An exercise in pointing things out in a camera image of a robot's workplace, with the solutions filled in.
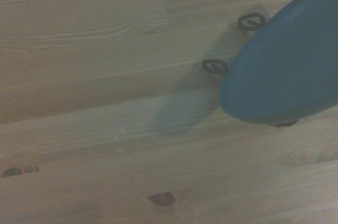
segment blue oval object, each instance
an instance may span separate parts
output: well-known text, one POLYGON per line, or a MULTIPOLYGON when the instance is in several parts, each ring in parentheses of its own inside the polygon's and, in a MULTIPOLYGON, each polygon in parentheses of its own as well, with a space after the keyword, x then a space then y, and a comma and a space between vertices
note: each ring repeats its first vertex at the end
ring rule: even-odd
POLYGON ((242 48, 220 88, 229 115, 264 124, 338 104, 338 0, 293 0, 242 48))

